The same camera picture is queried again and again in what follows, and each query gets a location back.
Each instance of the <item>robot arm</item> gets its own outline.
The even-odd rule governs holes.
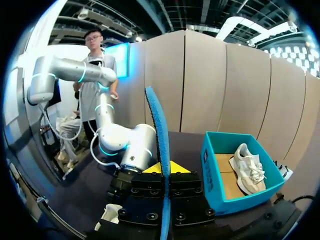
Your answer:
[[[117,79],[112,69],[65,58],[41,56],[35,63],[28,89],[29,103],[37,105],[49,101],[53,97],[56,78],[79,83],[100,83],[100,91],[95,103],[100,151],[108,156],[125,151],[120,164],[125,170],[138,172],[148,168],[156,131],[147,124],[139,124],[134,129],[129,129],[114,123],[114,107],[111,97],[104,88],[109,87]]]
[[[55,79],[85,83],[97,82],[109,87],[117,74],[110,68],[55,56],[41,56],[35,62],[27,99],[32,105],[49,101],[54,94]]]

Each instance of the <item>glasses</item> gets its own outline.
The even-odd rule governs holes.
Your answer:
[[[95,41],[97,38],[101,37],[101,35],[93,36],[93,37],[87,37],[85,39],[86,42]]]

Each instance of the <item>white sneaker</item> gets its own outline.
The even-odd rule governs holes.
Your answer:
[[[70,160],[68,162],[68,165],[66,166],[68,169],[73,169],[75,164],[77,163],[78,161],[77,160]]]
[[[246,194],[255,194],[266,190],[264,171],[259,155],[253,155],[248,146],[242,143],[229,160],[232,169],[236,172],[237,184]]]
[[[287,181],[291,177],[291,175],[294,173],[287,166],[278,163],[278,161],[273,161],[273,162],[276,165],[276,167],[279,169],[284,181]]]

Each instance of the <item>beige wall panel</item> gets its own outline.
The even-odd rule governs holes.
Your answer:
[[[220,132],[258,137],[265,117],[271,78],[271,60],[264,51],[229,43]]]
[[[226,44],[186,30],[181,132],[218,130],[225,84]]]
[[[268,106],[258,141],[274,161],[283,161],[296,135],[304,106],[305,73],[284,58],[271,58]]]
[[[179,132],[184,77],[185,31],[175,31],[146,41],[145,87],[158,97],[169,131]],[[145,100],[145,120],[153,125]]]
[[[320,81],[309,72],[305,76],[305,99],[298,131],[283,163],[294,170],[304,156],[317,122]]]
[[[145,123],[145,53],[146,42],[130,43],[129,74],[120,78],[117,86],[114,120],[127,128]]]

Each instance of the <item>blue screen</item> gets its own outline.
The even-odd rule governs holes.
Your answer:
[[[122,43],[105,48],[104,52],[115,57],[116,75],[118,78],[128,76],[128,52],[129,43]]]

